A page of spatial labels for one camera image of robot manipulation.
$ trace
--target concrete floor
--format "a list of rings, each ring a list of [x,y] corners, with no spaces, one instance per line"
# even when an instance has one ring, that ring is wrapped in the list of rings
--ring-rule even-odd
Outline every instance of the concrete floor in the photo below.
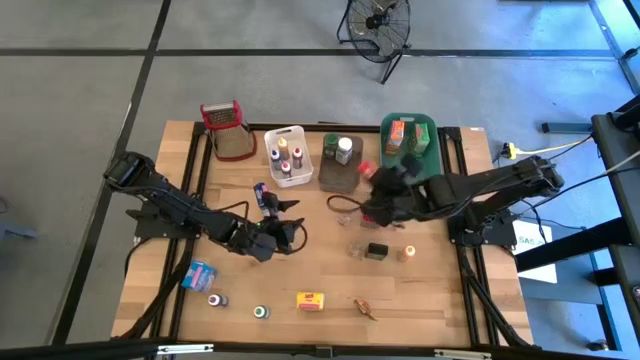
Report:
[[[146,48],[161,2],[5,0],[0,48]],[[335,40],[345,3],[174,1],[159,46],[350,48]],[[584,2],[413,1],[410,42],[416,49],[608,48]],[[41,234],[0,243],[0,348],[46,341],[57,302],[42,295],[57,299],[67,281],[141,63],[141,57],[0,57],[0,194],[11,204],[0,221]],[[156,58],[128,149],[155,157],[166,120],[198,120],[201,103],[230,99],[240,101],[249,121],[376,124],[390,112],[420,112],[440,126],[485,127],[494,153],[505,141],[536,149],[582,138],[543,135],[540,123],[588,121],[633,96],[607,58],[406,58],[385,86],[376,83],[381,71],[350,56]],[[567,184],[603,170],[593,143],[557,163]],[[124,210],[136,206],[120,195],[112,200],[72,342],[110,334],[134,228]],[[606,180],[540,212],[586,226],[619,215]],[[581,352],[575,339],[599,336],[581,325],[593,320],[593,309],[529,300],[527,307],[544,348]],[[550,309],[568,320],[539,321]],[[622,355],[637,354],[635,346]]]

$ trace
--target wooden tabletop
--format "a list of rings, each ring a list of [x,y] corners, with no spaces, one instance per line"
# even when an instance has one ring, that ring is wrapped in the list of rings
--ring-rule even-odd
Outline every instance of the wooden tabletop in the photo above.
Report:
[[[180,184],[193,122],[167,122],[157,158],[157,170],[175,185]],[[470,174],[492,168],[487,138],[481,128],[462,128],[462,143]],[[377,134],[353,133],[364,140],[363,159],[378,162]],[[265,263],[227,252],[208,241],[196,242],[194,260],[218,269],[210,293],[229,298],[227,308],[212,308],[208,294],[187,291],[179,339],[250,343],[470,346],[460,273],[455,248],[450,244],[442,220],[405,223],[406,229],[366,229],[359,216],[347,226],[337,223],[337,214],[327,209],[330,195],[318,188],[317,172],[322,151],[322,132],[305,134],[314,165],[314,178],[305,185],[280,189],[269,175],[269,160],[263,133],[257,132],[258,152],[238,162],[220,162],[212,157],[204,200],[210,208],[247,200],[249,219],[262,217],[252,191],[264,182],[281,200],[300,200],[282,214],[283,219],[304,217],[309,232],[307,246],[291,256],[274,255]],[[204,137],[194,166],[192,189],[200,169]],[[368,184],[361,183],[352,195],[368,196]],[[235,210],[238,214],[242,208]],[[383,261],[355,259],[348,255],[352,241],[378,242],[390,247]],[[158,290],[167,239],[154,239],[133,255],[116,314],[112,334],[128,330],[149,305]],[[396,260],[396,252],[413,245],[416,255],[409,262]],[[529,322],[513,258],[504,250],[484,246],[491,295],[505,318],[527,341],[532,341]],[[298,291],[325,294],[325,309],[305,312],[296,309]],[[372,321],[361,315],[354,299],[369,302]],[[476,299],[480,338],[488,342],[482,306]],[[162,335],[168,333],[173,297],[167,302]],[[271,309],[267,320],[253,316],[253,308]]]

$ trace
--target black fan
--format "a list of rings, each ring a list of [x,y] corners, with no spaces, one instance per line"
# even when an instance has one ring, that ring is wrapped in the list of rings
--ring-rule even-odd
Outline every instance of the black fan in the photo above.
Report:
[[[381,81],[384,84],[409,48],[410,15],[408,0],[349,0],[336,36],[341,44],[352,43],[365,59],[375,63],[388,62]],[[340,38],[345,20],[349,40]]]

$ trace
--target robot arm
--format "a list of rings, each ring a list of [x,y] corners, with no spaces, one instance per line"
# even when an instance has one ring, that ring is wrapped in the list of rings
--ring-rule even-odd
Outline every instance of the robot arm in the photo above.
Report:
[[[479,231],[485,218],[532,196],[549,196],[564,185],[564,180],[548,160],[532,156],[511,166],[477,173],[435,175],[409,185],[411,176],[419,172],[419,163],[410,155],[402,159],[402,167],[380,168],[372,173],[371,198],[362,212],[381,226],[392,222],[428,221],[465,215],[468,230]],[[495,193],[481,202],[479,195]]]
[[[197,228],[230,252],[250,255],[260,262],[271,259],[274,252],[294,252],[291,243],[295,231],[304,221],[280,221],[277,212],[285,211],[298,201],[280,202],[271,193],[263,194],[270,215],[259,223],[250,222],[231,212],[211,210],[200,199],[171,185],[166,177],[155,170],[150,158],[134,152],[127,152],[116,159],[105,172],[104,178],[113,191],[142,197],[155,205],[164,220]]]

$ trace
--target green basket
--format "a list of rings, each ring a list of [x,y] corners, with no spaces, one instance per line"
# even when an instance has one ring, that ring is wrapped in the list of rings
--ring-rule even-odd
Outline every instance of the green basket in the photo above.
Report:
[[[391,131],[391,122],[394,120],[402,120],[406,124],[404,139],[402,140],[398,154],[390,156],[385,155],[384,149],[387,145],[389,132]],[[429,145],[427,145],[427,149],[421,156],[416,157],[418,161],[420,161],[420,164],[422,164],[422,170],[416,175],[413,182],[422,181],[430,176],[442,174],[436,123],[424,114],[391,113],[382,120],[382,123],[380,123],[380,166],[391,167],[399,165],[402,157],[407,153],[411,153],[408,139],[410,136],[413,136],[413,132],[415,131],[413,126],[410,126],[411,124],[427,124],[427,130],[429,131]]]

